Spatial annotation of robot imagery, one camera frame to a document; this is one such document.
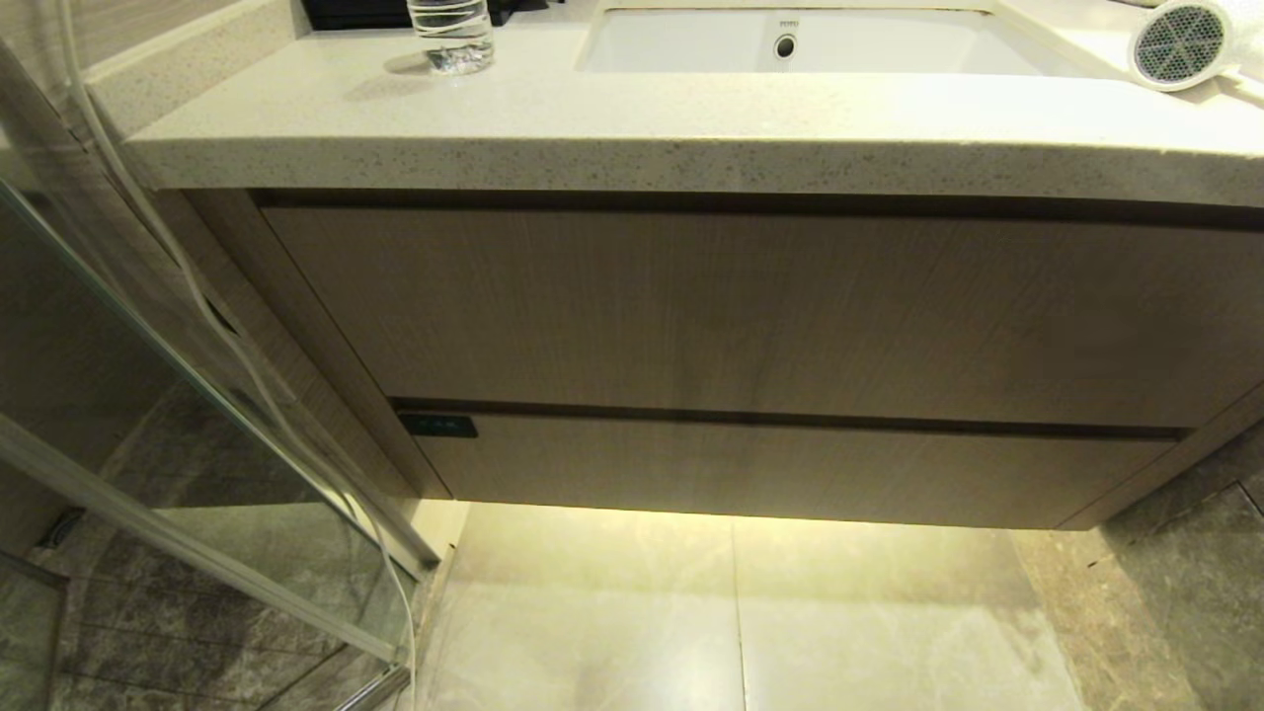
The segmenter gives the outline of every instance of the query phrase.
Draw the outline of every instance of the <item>water bottle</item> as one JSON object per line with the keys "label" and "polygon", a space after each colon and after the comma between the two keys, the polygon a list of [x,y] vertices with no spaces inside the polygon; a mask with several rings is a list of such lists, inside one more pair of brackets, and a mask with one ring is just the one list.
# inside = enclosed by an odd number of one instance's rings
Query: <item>water bottle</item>
{"label": "water bottle", "polygon": [[492,63],[487,0],[407,0],[412,28],[436,72],[468,75]]}

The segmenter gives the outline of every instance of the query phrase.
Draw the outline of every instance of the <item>countertop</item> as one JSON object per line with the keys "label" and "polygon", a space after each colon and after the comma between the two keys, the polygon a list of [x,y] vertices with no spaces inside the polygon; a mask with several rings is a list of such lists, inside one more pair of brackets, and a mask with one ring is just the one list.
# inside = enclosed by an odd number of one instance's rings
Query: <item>countertop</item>
{"label": "countertop", "polygon": [[[1001,0],[1121,66],[1143,10]],[[516,16],[495,65],[421,71],[411,32],[308,34],[126,138],[153,189],[1092,197],[1264,206],[1264,99],[1220,78],[586,73],[592,4]]]}

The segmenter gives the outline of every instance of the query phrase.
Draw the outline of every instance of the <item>wooden drawer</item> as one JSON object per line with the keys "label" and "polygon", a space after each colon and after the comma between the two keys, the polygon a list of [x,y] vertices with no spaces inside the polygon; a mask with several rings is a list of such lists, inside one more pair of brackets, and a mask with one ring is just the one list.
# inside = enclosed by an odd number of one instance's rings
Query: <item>wooden drawer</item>
{"label": "wooden drawer", "polygon": [[456,498],[986,528],[1054,528],[1168,442],[474,415],[417,438]]}
{"label": "wooden drawer", "polygon": [[273,207],[427,399],[1197,428],[1264,381],[1264,239],[1127,225]]}

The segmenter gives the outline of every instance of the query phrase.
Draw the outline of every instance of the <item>white basin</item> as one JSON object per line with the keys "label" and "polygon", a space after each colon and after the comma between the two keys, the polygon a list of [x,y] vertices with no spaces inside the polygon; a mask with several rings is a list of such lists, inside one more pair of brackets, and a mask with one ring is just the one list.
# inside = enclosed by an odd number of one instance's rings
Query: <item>white basin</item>
{"label": "white basin", "polygon": [[928,9],[608,9],[579,68],[1097,76],[1000,15]]}

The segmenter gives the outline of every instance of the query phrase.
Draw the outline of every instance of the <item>white cable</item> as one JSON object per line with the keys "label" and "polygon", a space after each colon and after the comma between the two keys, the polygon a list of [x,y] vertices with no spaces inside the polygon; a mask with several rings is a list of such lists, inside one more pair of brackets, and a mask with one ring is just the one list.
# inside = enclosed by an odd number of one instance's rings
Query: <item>white cable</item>
{"label": "white cable", "polygon": [[110,139],[109,133],[105,129],[105,124],[101,121],[101,116],[96,110],[96,105],[92,102],[92,97],[87,92],[87,86],[83,83],[82,67],[80,65],[78,57],[78,42],[75,37],[75,16],[71,9],[71,0],[58,0],[57,4],[58,15],[61,19],[61,39],[62,39],[62,56],[66,63],[66,75],[71,83],[71,95],[78,104],[80,110],[83,111],[83,118],[87,120],[88,130],[92,138],[96,140],[97,148],[105,157],[105,162],[114,171],[115,177],[123,186],[124,191],[131,197],[133,204],[140,213],[142,219],[149,226],[150,232],[158,240],[166,247],[167,252],[171,254],[172,259],[179,269],[181,277],[185,281],[185,286],[188,288],[190,295],[193,299],[193,305],[201,314],[202,319],[207,323],[211,330],[224,342],[233,356],[241,363],[246,374],[250,377],[250,382],[254,383],[255,390],[259,391],[259,396],[263,399],[268,412],[272,415],[273,420],[281,426],[289,444],[298,450],[301,455],[298,461],[307,462],[310,466],[316,466],[322,469],[326,479],[334,486],[334,491],[343,500],[344,506],[346,506],[348,515],[355,516],[355,507],[359,507],[360,512],[369,520],[373,526],[373,535],[377,539],[378,549],[382,552],[382,562],[391,574],[391,579],[394,582],[396,592],[399,593],[399,600],[403,602],[404,614],[407,615],[408,622],[408,671],[410,671],[410,695],[412,697],[412,705],[416,706],[417,702],[417,631],[413,624],[412,615],[412,601],[408,600],[408,593],[403,588],[403,582],[399,579],[399,573],[394,569],[394,563],[391,560],[391,554],[387,552],[386,538],[382,534],[382,528],[378,525],[377,517],[372,516],[368,509],[359,501],[355,501],[356,506],[353,506],[353,500],[355,495],[350,491],[350,486],[332,466],[325,462],[324,457],[319,455],[316,452],[307,445],[302,436],[295,431],[289,420],[286,417],[284,412],[277,405],[272,391],[268,388],[263,377],[259,374],[258,368],[250,359],[250,356],[245,352],[241,343],[236,337],[229,331],[220,323],[219,318],[211,311],[210,304],[206,296],[197,283],[197,278],[193,273],[192,264],[188,258],[188,253],[179,244],[174,233],[167,226],[167,223],[158,214],[158,210],[149,201],[149,196],[145,194],[144,189],[131,177],[131,172],[128,171],[126,163],[124,163],[123,157],[114,147],[114,142]]}

